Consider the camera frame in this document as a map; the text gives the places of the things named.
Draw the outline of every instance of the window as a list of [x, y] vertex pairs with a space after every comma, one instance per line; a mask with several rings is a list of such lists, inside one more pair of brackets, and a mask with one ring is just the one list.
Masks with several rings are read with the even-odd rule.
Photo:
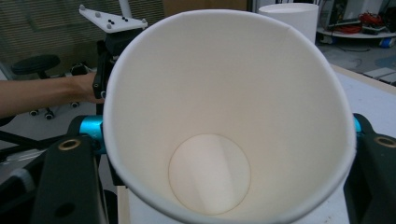
[[[163, 19], [163, 1], [130, 0], [135, 19], [148, 25]], [[18, 0], [0, 1], [0, 64], [8, 79], [31, 79], [36, 75], [15, 76], [10, 66], [20, 60], [56, 54], [61, 64], [50, 69], [50, 76], [68, 72], [75, 63], [96, 67], [96, 42], [105, 32], [78, 12], [79, 5], [106, 13], [122, 15], [116, 0]]]

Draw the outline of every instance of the white cylinder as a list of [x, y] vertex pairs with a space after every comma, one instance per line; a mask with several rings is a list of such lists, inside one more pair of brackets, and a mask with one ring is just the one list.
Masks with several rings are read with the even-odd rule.
[[129, 7], [128, 0], [119, 0], [122, 16], [132, 18], [131, 8]]
[[306, 3], [276, 4], [259, 8], [259, 14], [294, 27], [315, 43], [318, 6]]

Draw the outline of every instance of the white container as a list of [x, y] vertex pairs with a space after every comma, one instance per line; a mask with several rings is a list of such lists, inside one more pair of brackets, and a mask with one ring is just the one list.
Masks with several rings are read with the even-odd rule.
[[259, 14], [285, 22], [315, 43], [318, 23], [317, 5], [307, 3], [269, 5], [259, 8]]
[[325, 58], [258, 14], [159, 21], [121, 54], [107, 89], [114, 168], [181, 222], [289, 223], [340, 185], [355, 155], [352, 113]]

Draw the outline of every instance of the black chair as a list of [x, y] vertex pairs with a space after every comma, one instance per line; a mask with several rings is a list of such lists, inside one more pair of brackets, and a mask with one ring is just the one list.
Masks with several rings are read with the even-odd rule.
[[[47, 54], [24, 59], [11, 66], [11, 70], [15, 75], [29, 75], [37, 73], [40, 79], [50, 78], [46, 71], [55, 67], [61, 62], [58, 56]], [[53, 119], [55, 115], [46, 108], [47, 113], [44, 115], [46, 119]], [[38, 110], [33, 110], [29, 113], [32, 116], [38, 115]]]

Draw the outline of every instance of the table surface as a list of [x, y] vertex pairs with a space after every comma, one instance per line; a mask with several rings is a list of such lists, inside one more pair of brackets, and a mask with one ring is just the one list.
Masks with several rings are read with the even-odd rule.
[[[396, 137], [396, 88], [338, 66], [332, 68], [344, 88], [352, 112], [366, 117], [377, 133]], [[349, 223], [343, 185], [321, 206], [293, 224]], [[120, 223], [180, 223], [152, 209], [125, 187], [118, 187], [118, 197]]]

